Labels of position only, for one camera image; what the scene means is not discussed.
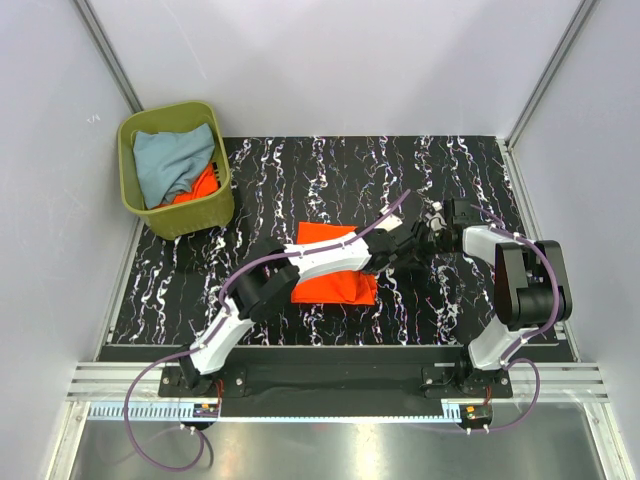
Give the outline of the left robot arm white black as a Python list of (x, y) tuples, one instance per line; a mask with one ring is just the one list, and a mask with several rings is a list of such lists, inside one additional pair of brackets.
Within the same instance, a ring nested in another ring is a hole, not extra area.
[(291, 302), (374, 304), (376, 276), (412, 261), (424, 228), (394, 218), (375, 229), (328, 226), (317, 242), (267, 239), (221, 287), (220, 310), (179, 360), (181, 384), (193, 395), (208, 394), (246, 332)]

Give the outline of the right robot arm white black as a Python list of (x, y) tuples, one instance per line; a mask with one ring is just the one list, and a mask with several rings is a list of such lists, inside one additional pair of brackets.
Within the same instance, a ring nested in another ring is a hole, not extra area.
[(507, 229), (497, 215), (465, 199), (447, 200), (412, 226), (421, 256), (463, 254), (493, 268), (493, 317), (466, 344), (446, 386), (476, 396), (500, 381), (514, 354), (569, 318), (572, 298), (561, 246)]

